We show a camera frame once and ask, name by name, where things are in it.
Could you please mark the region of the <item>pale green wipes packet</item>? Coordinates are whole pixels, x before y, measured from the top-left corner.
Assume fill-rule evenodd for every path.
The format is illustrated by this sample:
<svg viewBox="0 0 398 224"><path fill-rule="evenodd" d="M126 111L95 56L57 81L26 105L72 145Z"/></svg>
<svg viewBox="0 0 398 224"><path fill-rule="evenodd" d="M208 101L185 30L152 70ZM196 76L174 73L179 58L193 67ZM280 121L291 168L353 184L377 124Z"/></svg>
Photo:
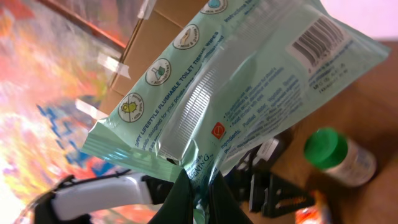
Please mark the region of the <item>pale green wipes packet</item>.
<svg viewBox="0 0 398 224"><path fill-rule="evenodd" d="M210 1L88 134L83 152L194 185L225 174L383 62L320 1Z"/></svg>

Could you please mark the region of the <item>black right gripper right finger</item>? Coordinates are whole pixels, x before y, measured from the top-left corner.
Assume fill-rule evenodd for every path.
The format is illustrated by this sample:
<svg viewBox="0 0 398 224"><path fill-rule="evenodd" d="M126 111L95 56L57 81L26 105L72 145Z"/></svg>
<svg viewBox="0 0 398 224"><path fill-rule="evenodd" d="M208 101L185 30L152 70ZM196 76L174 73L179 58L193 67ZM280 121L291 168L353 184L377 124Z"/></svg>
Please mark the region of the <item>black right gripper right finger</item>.
<svg viewBox="0 0 398 224"><path fill-rule="evenodd" d="M252 224L219 172L209 189L209 224Z"/></svg>

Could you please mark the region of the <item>green lid white jar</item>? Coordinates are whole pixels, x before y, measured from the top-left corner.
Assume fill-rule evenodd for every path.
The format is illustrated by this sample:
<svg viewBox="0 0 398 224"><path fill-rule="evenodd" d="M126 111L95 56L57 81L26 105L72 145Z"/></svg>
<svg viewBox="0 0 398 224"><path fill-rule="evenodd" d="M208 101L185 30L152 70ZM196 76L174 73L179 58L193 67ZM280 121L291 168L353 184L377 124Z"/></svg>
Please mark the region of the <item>green lid white jar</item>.
<svg viewBox="0 0 398 224"><path fill-rule="evenodd" d="M315 131L306 140L303 152L311 165L348 187L369 182L377 170L371 152L332 128Z"/></svg>

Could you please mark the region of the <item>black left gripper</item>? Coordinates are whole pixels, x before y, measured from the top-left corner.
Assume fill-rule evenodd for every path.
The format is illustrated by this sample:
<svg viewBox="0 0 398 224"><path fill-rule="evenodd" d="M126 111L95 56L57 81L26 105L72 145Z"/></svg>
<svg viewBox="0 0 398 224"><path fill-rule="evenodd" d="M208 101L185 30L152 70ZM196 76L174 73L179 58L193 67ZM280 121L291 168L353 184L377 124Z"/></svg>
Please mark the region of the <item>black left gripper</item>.
<svg viewBox="0 0 398 224"><path fill-rule="evenodd" d="M237 202L249 202L249 211L276 218L311 207L315 199L307 191L270 171L293 140L290 129L249 150L224 177Z"/></svg>

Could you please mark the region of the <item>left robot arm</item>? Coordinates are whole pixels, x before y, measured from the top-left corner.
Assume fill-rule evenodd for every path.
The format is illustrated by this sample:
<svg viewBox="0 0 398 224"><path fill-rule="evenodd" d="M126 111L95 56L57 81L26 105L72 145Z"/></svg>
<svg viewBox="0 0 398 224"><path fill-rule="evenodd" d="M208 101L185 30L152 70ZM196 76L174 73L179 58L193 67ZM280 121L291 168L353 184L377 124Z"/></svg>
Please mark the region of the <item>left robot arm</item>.
<svg viewBox="0 0 398 224"><path fill-rule="evenodd" d="M188 183L186 174L175 183L125 170L75 181L71 175L34 202L34 223L91 223L91 213L124 205L160 205L151 223L193 223L195 205L205 204L210 223L249 223L239 208L276 218L315 204L313 194L270 172L270 167L292 142L283 131L248 151L223 178L217 174L205 194Z"/></svg>

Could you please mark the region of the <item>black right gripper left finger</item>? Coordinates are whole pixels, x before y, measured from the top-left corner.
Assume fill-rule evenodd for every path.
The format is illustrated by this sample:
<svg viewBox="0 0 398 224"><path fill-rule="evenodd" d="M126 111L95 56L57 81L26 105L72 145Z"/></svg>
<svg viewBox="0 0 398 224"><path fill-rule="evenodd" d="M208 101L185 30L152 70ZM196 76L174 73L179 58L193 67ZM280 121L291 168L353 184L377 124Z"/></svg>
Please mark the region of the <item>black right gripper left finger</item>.
<svg viewBox="0 0 398 224"><path fill-rule="evenodd" d="M182 170L160 210L148 224L193 224L193 192L190 179Z"/></svg>

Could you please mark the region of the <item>orange snack box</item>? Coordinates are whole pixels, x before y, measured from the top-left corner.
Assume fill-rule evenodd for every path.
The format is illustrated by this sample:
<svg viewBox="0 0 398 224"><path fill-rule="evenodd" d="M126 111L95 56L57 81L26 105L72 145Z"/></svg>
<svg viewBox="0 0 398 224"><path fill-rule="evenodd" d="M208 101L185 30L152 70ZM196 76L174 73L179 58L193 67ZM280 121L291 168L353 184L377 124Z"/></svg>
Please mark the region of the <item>orange snack box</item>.
<svg viewBox="0 0 398 224"><path fill-rule="evenodd" d="M333 224L328 201L319 190L312 191L315 204L295 212L296 224Z"/></svg>

